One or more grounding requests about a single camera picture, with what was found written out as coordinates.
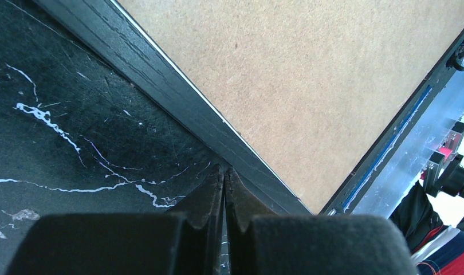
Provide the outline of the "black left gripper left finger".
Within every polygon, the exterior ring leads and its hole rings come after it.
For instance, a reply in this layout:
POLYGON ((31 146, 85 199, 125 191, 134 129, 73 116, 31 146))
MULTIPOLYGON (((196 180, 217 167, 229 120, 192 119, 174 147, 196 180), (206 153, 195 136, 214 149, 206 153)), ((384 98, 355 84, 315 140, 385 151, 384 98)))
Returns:
POLYGON ((7 274, 219 274, 223 171, 164 213, 39 219, 7 274))

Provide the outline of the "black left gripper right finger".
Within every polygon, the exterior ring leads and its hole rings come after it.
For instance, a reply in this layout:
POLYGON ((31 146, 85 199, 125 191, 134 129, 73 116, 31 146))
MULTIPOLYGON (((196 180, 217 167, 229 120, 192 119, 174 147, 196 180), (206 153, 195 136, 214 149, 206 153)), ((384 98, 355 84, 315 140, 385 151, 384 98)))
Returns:
POLYGON ((224 174, 232 274, 417 274, 404 237, 371 215, 281 215, 224 174))

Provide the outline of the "black picture frame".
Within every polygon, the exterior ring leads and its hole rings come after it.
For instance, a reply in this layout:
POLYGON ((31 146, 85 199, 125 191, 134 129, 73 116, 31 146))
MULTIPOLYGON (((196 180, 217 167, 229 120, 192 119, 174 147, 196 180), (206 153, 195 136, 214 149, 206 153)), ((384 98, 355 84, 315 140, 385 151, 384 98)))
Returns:
MULTIPOLYGON (((164 51, 116 1, 39 1, 39 6, 90 47, 128 81, 219 155, 239 173, 245 186, 272 208, 289 214, 350 214, 372 184, 379 164, 393 149, 404 125, 448 73, 444 55, 401 107, 358 164, 320 208, 292 189, 210 103, 164 51)), ((438 170, 444 155, 434 151, 420 172, 438 170)))

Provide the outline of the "brown cardboard backing board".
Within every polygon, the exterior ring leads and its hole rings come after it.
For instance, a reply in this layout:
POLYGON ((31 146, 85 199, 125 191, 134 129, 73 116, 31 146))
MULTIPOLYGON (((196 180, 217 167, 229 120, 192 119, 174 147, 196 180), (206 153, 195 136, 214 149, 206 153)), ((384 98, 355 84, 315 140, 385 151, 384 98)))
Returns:
POLYGON ((464 28, 464 1, 121 1, 318 213, 464 28))

